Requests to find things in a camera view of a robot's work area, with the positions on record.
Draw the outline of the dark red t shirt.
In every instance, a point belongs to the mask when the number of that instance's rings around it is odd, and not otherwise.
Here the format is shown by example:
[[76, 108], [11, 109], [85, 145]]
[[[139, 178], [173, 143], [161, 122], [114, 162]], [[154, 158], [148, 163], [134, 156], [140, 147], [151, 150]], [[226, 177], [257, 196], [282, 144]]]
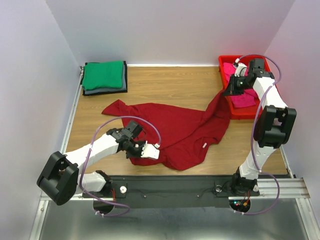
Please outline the dark red t shirt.
[[153, 144], [161, 139], [157, 160], [132, 157], [133, 165], [163, 164], [178, 171], [201, 164], [209, 146], [222, 140], [231, 119], [230, 107], [222, 91], [204, 111], [159, 103], [127, 105], [116, 100], [102, 114], [122, 116], [124, 126], [130, 121], [128, 116], [135, 116], [135, 121], [145, 131], [140, 137], [146, 136]]

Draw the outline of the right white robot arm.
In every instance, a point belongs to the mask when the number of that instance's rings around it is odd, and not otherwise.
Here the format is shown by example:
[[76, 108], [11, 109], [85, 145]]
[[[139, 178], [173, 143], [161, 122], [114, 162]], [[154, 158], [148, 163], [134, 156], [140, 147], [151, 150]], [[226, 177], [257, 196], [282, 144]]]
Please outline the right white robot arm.
[[253, 89], [259, 105], [251, 131], [250, 153], [232, 176], [230, 188], [235, 195], [258, 192], [258, 177], [267, 159], [286, 144], [291, 135], [297, 111], [282, 100], [276, 87], [277, 80], [266, 70], [262, 58], [253, 58], [248, 65], [237, 58], [224, 96], [240, 96]]

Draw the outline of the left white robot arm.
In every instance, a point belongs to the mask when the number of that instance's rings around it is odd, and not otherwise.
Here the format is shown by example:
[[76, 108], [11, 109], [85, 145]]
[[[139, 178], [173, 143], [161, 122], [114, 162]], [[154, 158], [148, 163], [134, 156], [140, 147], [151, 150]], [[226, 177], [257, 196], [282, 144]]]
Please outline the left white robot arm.
[[134, 139], [143, 131], [141, 125], [131, 120], [123, 128], [108, 130], [92, 144], [66, 153], [52, 153], [37, 179], [37, 186], [56, 205], [67, 203], [73, 195], [82, 191], [80, 178], [86, 167], [120, 151], [139, 157], [146, 142]]

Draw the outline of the pink t shirt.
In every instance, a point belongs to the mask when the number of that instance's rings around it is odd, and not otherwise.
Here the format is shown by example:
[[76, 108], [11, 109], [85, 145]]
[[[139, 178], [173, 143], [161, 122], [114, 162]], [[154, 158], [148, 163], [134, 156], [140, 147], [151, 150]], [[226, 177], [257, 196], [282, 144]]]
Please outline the pink t shirt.
[[[230, 77], [236, 72], [236, 69], [232, 63], [228, 62], [224, 62], [222, 66], [226, 84], [228, 85]], [[243, 94], [233, 95], [229, 98], [235, 108], [247, 108], [256, 105], [255, 99], [257, 99], [258, 96], [253, 89], [245, 89]]]

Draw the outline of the red plastic bin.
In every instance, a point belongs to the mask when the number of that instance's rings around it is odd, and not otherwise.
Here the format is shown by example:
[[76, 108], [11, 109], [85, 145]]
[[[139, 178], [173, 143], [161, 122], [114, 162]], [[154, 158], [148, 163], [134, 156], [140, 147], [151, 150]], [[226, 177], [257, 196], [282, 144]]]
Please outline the red plastic bin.
[[[247, 56], [243, 55], [220, 55], [218, 57], [218, 62], [219, 62], [219, 73], [222, 81], [222, 87], [225, 89], [227, 87], [227, 82], [224, 74], [224, 68], [223, 68], [223, 63], [231, 63], [233, 64], [237, 58], [240, 58], [240, 62], [245, 64], [247, 67], [249, 66], [250, 60], [254, 58], [259, 58], [259, 59], [264, 59], [264, 68], [267, 71], [270, 71], [270, 67], [267, 63], [267, 60], [264, 56], [259, 55], [259, 54], [250, 54]], [[230, 96], [226, 97], [226, 100], [228, 102], [230, 111], [231, 111], [231, 119], [233, 120], [250, 120], [254, 119], [256, 115], [256, 111], [258, 108], [258, 105], [260, 103], [259, 98], [255, 99], [255, 105], [250, 106], [250, 107], [244, 107], [244, 108], [235, 108], [231, 99], [229, 98]]]

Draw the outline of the folded green t shirt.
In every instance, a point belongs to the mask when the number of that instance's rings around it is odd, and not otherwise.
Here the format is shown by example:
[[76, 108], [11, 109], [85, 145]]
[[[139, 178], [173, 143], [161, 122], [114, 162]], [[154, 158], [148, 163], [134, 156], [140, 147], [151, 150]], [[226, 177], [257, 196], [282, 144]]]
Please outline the folded green t shirt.
[[84, 66], [82, 86], [85, 91], [99, 88], [121, 89], [123, 87], [122, 61], [90, 62]]

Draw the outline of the aluminium rail frame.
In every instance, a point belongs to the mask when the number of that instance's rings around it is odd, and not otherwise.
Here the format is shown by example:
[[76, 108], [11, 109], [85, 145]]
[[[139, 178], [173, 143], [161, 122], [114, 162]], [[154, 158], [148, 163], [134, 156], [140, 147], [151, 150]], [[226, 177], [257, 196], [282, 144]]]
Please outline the aluminium rail frame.
[[52, 203], [44, 240], [306, 240], [289, 179], [272, 193], [235, 186], [249, 129], [228, 137], [231, 111], [213, 68], [130, 67], [124, 95], [87, 96], [73, 152], [50, 155], [37, 186]]

